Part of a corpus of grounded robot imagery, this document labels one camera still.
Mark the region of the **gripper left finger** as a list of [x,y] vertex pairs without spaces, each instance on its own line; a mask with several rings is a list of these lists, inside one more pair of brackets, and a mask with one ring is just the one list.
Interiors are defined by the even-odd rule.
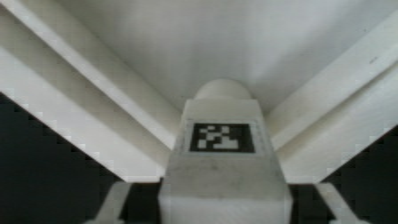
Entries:
[[87,224],[162,224],[158,183],[116,182]]

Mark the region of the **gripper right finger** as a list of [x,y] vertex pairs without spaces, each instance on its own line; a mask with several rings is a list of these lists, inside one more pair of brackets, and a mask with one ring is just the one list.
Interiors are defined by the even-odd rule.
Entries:
[[290,224],[370,224],[349,206],[331,183],[292,184]]

